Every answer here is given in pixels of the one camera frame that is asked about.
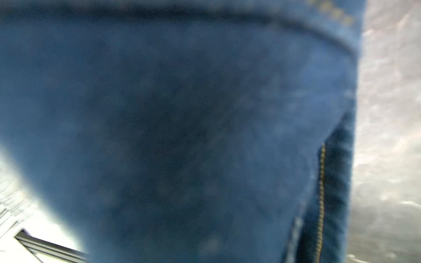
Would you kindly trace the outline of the dark blue skirt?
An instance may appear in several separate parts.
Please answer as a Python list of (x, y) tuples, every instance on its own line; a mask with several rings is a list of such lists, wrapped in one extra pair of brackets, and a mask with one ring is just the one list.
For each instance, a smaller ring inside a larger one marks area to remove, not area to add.
[(93, 263), (342, 263), (365, 1), (2, 1), (1, 146)]

